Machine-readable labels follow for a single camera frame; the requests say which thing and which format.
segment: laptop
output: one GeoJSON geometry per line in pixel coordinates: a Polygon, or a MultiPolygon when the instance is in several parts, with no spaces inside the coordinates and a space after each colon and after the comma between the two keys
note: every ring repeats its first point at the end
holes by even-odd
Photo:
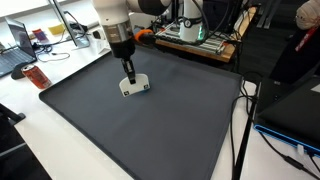
{"type": "Polygon", "coordinates": [[[258,101],[254,129],[294,147],[302,145],[306,152],[320,157],[320,77],[312,77],[286,93],[264,82],[258,90],[259,101],[264,103],[258,101]],[[276,93],[279,99],[261,108],[266,105],[265,98],[274,97],[270,96],[274,91],[280,92],[276,93]]]}
{"type": "Polygon", "coordinates": [[[9,17],[5,19],[17,47],[0,55],[0,77],[10,74],[20,63],[33,63],[37,60],[24,24],[9,17]]]}

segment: person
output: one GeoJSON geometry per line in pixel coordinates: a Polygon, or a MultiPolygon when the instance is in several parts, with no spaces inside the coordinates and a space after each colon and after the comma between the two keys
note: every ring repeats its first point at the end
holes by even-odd
{"type": "MultiPolygon", "coordinates": [[[[292,36],[269,75],[293,84],[320,62],[320,0],[309,0],[297,9],[298,30],[292,36]]],[[[320,65],[315,75],[320,76],[320,65]]]]}

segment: window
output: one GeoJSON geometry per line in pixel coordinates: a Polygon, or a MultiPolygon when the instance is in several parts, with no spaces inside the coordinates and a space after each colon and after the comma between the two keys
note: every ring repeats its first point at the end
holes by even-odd
{"type": "Polygon", "coordinates": [[[44,7],[49,4],[48,0],[0,0],[0,17],[11,14],[17,14],[28,10],[44,7]]]}

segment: robotic arm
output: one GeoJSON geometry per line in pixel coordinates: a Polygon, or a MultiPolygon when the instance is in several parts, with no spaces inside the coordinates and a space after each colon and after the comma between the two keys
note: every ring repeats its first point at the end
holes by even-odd
{"type": "MultiPolygon", "coordinates": [[[[129,9],[149,15],[161,15],[171,4],[171,0],[92,0],[99,16],[99,23],[110,44],[114,57],[121,58],[128,79],[120,83],[124,96],[149,89],[146,75],[135,74],[131,55],[134,54],[133,32],[129,19],[129,9]]],[[[181,22],[180,38],[195,42],[202,25],[202,0],[184,0],[184,17],[181,22]]]]}

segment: gray mat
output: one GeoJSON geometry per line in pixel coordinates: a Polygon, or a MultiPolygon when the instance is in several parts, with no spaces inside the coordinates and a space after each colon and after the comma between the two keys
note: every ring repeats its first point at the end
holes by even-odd
{"type": "Polygon", "coordinates": [[[122,64],[108,54],[40,99],[135,179],[210,179],[240,76],[141,47],[132,59],[150,90],[124,98],[122,64]]]}

